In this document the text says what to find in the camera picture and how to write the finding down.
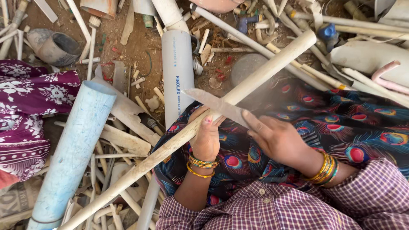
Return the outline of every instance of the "cement bag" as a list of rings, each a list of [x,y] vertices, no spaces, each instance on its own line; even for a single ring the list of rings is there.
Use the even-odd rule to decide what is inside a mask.
[[[345,66],[372,75],[391,61],[400,61],[400,66],[383,74],[385,80],[409,87],[409,52],[386,43],[350,41],[334,48],[330,55],[333,64]]]
[[[0,218],[33,209],[42,182],[42,178],[38,176],[24,182],[18,182],[6,194],[0,196]],[[31,217],[31,213],[10,221],[2,221],[0,223],[0,230],[10,229],[20,220],[29,217]]]

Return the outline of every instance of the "pink bent pipe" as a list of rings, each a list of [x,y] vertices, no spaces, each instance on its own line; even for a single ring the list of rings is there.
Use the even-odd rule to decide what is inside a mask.
[[[400,62],[398,60],[394,60],[386,65],[384,65],[383,67],[379,68],[377,71],[375,71],[375,73],[373,73],[372,75],[372,81],[378,83],[379,85],[388,88],[388,89],[392,89],[392,90],[396,90],[398,92],[402,92],[404,94],[409,95],[409,88],[399,85],[393,81],[387,81],[381,78],[382,74],[393,70],[394,68],[400,66]]]

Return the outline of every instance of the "checkered shirt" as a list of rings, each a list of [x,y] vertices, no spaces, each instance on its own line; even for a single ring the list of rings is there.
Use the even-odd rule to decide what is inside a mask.
[[[329,189],[254,181],[200,212],[169,196],[156,229],[409,229],[409,183],[379,158]]]

